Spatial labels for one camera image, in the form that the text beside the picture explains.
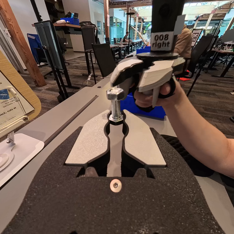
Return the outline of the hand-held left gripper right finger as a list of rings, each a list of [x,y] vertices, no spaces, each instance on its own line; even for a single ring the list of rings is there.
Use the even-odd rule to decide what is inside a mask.
[[[121,176],[133,177],[138,169],[145,169],[150,177],[151,168],[166,168],[166,161],[150,127],[139,117],[123,110],[124,134],[121,150]]]

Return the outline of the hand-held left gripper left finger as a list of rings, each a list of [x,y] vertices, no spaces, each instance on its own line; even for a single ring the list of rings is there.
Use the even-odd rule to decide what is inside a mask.
[[[84,169],[94,167],[99,176],[107,176],[110,161],[110,110],[98,114],[82,127],[65,164]]]

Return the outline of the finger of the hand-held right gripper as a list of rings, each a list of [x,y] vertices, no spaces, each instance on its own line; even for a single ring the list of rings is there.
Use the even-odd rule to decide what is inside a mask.
[[[128,94],[130,86],[134,84],[137,78],[135,75],[140,74],[147,68],[147,61],[140,59],[130,59],[118,64],[110,77],[112,88],[121,88],[124,90],[124,95]]]
[[[145,92],[157,88],[170,80],[174,60],[162,60],[152,63],[147,70],[143,71],[139,79],[138,91]]]

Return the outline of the blue plastic bin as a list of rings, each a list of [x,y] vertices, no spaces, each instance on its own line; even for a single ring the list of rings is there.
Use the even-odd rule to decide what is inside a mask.
[[[154,118],[154,119],[164,119],[166,116],[166,113],[161,106],[154,107],[150,112],[146,112],[144,110],[141,110],[137,105],[135,104],[133,94],[132,92],[127,95],[127,98],[125,100],[121,100],[121,111],[122,110],[128,110],[129,112],[143,116],[148,118]]]
[[[140,53],[148,53],[151,51],[151,47],[150,46],[142,46],[140,48],[138,48],[136,50],[136,54],[140,54]]]
[[[79,25],[79,19],[77,18],[60,18],[60,20],[65,20],[66,23],[69,22],[72,25]]]

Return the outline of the silver hex bolt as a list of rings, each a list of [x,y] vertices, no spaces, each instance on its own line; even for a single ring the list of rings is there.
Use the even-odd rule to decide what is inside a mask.
[[[120,100],[111,101],[111,114],[109,115],[110,124],[118,126],[123,123],[124,116],[121,113]]]

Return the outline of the person's right forearm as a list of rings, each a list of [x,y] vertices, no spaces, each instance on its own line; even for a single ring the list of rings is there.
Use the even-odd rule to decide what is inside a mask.
[[[170,124],[183,147],[210,169],[234,178],[234,139],[204,119],[184,97],[180,104],[166,109]]]

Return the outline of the person's right hand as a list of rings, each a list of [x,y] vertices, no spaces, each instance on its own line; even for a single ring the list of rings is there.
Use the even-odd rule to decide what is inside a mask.
[[[157,98],[157,102],[155,106],[162,106],[166,112],[167,108],[171,108],[180,104],[184,97],[186,97],[185,92],[183,91],[181,85],[177,81],[176,78],[173,78],[175,90],[173,95],[168,98]],[[159,94],[161,95],[168,95],[171,92],[171,84],[170,82],[166,82],[160,87]],[[142,108],[153,107],[153,96],[152,95],[145,95],[142,92],[138,92],[137,90],[134,92],[133,95],[135,99],[135,104]]]

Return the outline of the black foam pad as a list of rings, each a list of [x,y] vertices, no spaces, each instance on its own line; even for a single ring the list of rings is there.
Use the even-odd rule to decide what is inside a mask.
[[[195,176],[210,177],[214,174],[214,170],[208,168],[193,156],[182,146],[179,139],[174,136],[161,135],[185,160]]]

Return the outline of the black floor lamp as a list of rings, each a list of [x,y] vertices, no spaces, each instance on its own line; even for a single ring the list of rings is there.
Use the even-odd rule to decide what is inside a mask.
[[[131,27],[131,16],[134,15],[133,12],[126,13],[129,16],[129,29],[128,29],[128,55],[130,54],[130,27]]]

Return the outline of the tag sign board on stand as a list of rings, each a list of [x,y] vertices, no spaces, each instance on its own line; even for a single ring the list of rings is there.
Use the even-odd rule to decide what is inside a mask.
[[[202,33],[203,33],[203,29],[193,29],[192,30],[191,48],[193,48],[197,44],[197,42],[198,42],[199,38],[201,37]]]

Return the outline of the black mesh office chair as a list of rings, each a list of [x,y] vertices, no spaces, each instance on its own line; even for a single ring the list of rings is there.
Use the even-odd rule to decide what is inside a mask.
[[[198,68],[198,71],[187,93],[187,97],[191,93],[197,79],[199,78],[200,73],[202,69],[204,68],[204,65],[206,64],[208,53],[213,48],[217,39],[218,39],[218,36],[214,36],[214,35],[202,36],[201,39],[198,41],[198,43],[192,49],[191,58],[190,58],[190,62],[188,65],[188,70],[191,73],[190,78],[194,76],[196,67]]]

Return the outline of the white page holder bar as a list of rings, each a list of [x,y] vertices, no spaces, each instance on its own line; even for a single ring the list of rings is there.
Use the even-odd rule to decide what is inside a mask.
[[[29,118],[27,116],[22,116],[14,121],[10,121],[10,123],[8,123],[6,126],[0,127],[0,138],[13,132],[16,128],[23,125],[28,120]]]

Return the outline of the dark monitor on stand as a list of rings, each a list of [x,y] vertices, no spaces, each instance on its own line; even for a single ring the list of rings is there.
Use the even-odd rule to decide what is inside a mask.
[[[45,53],[49,67],[54,74],[57,86],[59,88],[59,103],[71,97],[74,92],[67,92],[66,88],[80,89],[78,86],[73,86],[65,65],[65,61],[60,49],[57,33],[54,25],[50,20],[34,23],[42,49]]]

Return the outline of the blue jacket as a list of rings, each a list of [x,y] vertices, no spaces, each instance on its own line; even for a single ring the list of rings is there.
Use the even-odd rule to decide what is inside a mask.
[[[29,46],[30,46],[32,55],[33,55],[36,63],[38,65],[40,65],[40,63],[39,63],[39,57],[38,57],[37,51],[36,51],[36,48],[42,49],[42,45],[41,45],[39,36],[37,34],[29,34],[29,33],[27,33],[27,38],[28,38],[28,42],[29,42]]]

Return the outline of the wooden post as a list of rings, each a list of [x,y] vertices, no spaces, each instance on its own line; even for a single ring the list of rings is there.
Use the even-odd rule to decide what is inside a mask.
[[[104,4],[105,36],[106,36],[106,38],[109,38],[110,37],[109,0],[103,0],[103,4]]]
[[[45,82],[44,76],[41,74],[37,63],[35,62],[28,43],[25,40],[25,37],[20,29],[16,17],[7,0],[0,1],[0,15],[2,16],[7,29],[10,30],[13,44],[18,51],[35,85],[37,87],[46,86],[47,84]]]

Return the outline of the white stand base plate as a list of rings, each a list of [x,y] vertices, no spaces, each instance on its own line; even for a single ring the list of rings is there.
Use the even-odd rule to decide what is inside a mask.
[[[4,186],[42,149],[44,142],[18,133],[0,143],[0,187]]]

